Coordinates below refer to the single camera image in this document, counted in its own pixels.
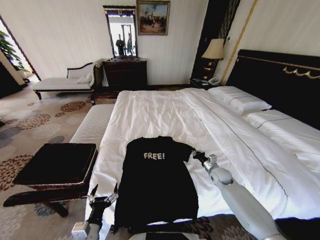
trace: mirror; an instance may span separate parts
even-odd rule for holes
[[[114,58],[137,58],[136,7],[103,6]]]

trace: telephone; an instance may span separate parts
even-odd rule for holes
[[[213,86],[217,86],[217,85],[219,85],[220,80],[217,77],[213,77],[213,78],[208,80],[208,83],[213,85]]]

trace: white cushion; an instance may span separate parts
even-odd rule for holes
[[[320,174],[319,130],[277,110],[250,113],[244,119]]]
[[[208,92],[239,116],[271,108],[265,101],[234,86],[213,87]]]
[[[114,104],[98,104],[87,113],[70,143],[95,144],[99,149],[106,132]]]
[[[68,78],[71,79],[79,79],[87,73],[91,73],[93,71],[93,63],[85,66],[81,69],[68,69]]]
[[[77,84],[88,84],[92,80],[92,73],[88,72],[87,74],[83,75],[79,78],[78,81],[76,81]]]
[[[89,83],[77,83],[79,78],[47,78],[40,82],[32,84],[32,90],[68,90],[68,89],[88,89],[90,90]]]

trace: floral rug pattern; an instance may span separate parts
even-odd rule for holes
[[[17,173],[45,143],[68,143],[91,108],[88,93],[42,93],[42,100],[26,87],[0,99],[0,239],[72,240],[71,229],[84,220],[86,201],[63,202],[67,217],[43,204],[3,207],[17,193],[33,191],[14,185]],[[179,231],[195,233],[207,240],[253,240],[233,215],[202,217],[177,225]],[[120,229],[108,240],[129,239],[131,233]]]

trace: black t-shirt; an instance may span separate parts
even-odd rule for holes
[[[116,228],[197,218],[198,195],[184,164],[192,150],[169,136],[128,143],[115,205]]]

